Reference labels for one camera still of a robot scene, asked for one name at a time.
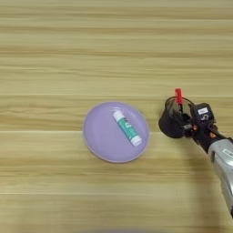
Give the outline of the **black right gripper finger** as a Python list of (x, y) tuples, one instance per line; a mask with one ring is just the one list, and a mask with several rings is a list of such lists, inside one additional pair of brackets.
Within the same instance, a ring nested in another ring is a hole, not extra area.
[(196, 118), (196, 114), (194, 112), (194, 106), (193, 104), (188, 104), (189, 106), (189, 111), (190, 111), (190, 114), (191, 114), (191, 119), (192, 119), (192, 122), (193, 123), (196, 123), (197, 122), (197, 118)]
[(175, 119), (183, 131), (188, 131), (192, 128), (191, 117), (187, 113), (176, 112)]

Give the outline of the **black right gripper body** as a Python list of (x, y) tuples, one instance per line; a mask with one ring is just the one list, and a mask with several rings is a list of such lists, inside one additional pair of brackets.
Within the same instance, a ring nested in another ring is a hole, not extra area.
[(218, 127), (215, 124), (208, 124), (204, 127), (193, 125), (190, 129), (184, 131), (184, 135), (185, 137), (192, 137), (205, 152), (208, 152), (208, 149), (213, 143), (226, 139), (226, 137), (218, 132)]

